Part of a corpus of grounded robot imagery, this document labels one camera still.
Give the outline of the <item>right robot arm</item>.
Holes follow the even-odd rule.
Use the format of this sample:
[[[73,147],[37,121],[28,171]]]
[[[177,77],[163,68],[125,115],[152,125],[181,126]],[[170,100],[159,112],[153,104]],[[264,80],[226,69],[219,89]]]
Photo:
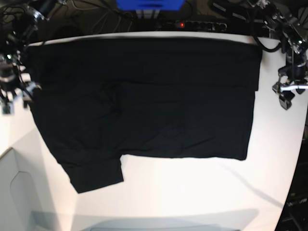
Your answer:
[[[33,100],[33,90],[40,85],[22,79],[21,59],[38,24],[48,20],[48,15],[57,4],[56,0],[32,0],[26,10],[14,19],[12,31],[0,45],[0,108],[4,115],[13,114],[14,102],[22,98],[26,106]]]

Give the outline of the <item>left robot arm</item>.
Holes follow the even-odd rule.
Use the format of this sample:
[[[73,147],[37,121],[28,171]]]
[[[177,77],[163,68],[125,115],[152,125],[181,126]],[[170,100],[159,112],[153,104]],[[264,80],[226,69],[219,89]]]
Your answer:
[[[279,96],[281,107],[288,110],[295,97],[292,90],[302,94],[308,89],[308,32],[297,18],[292,14],[284,15],[269,0],[254,0],[251,5],[250,32],[258,47],[269,53],[281,51],[285,54],[285,66],[278,69],[279,79],[272,90]],[[267,48],[257,37],[254,26],[257,14],[261,14],[263,24],[280,41],[275,48]]]

